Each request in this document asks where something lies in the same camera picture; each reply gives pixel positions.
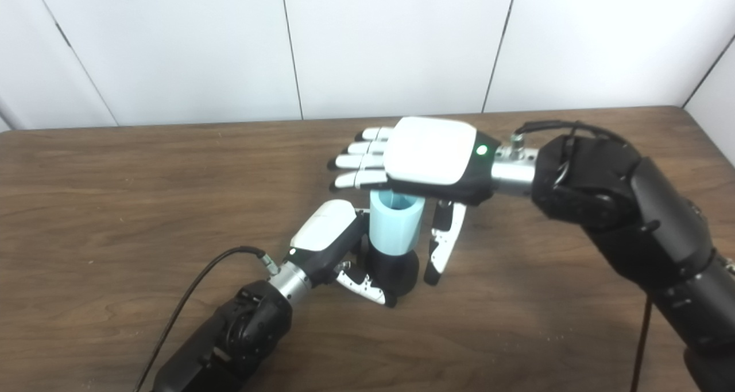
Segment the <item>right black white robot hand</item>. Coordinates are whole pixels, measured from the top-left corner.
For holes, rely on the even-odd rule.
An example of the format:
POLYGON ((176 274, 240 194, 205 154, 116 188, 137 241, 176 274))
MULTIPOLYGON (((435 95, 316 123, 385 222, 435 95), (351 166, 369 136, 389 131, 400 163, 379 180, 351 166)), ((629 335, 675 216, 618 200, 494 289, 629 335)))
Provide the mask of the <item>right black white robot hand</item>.
POLYGON ((451 258, 469 206, 493 195, 492 167, 500 142, 466 122, 402 117, 394 127, 370 127, 328 163, 339 174, 332 191, 390 190, 434 198, 430 258, 424 281, 437 285, 451 258))

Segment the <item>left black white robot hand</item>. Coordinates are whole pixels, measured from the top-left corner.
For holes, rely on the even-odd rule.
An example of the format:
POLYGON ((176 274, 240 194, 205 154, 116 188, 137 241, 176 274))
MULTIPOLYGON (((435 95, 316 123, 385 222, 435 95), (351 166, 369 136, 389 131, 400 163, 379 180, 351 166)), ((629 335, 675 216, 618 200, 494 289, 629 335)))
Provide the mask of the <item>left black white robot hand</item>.
POLYGON ((356 209, 342 199, 324 202, 291 239, 291 248, 270 284, 290 305, 312 289, 336 282, 366 300, 394 308, 396 296, 347 259, 361 248, 368 230, 369 209, 356 209))

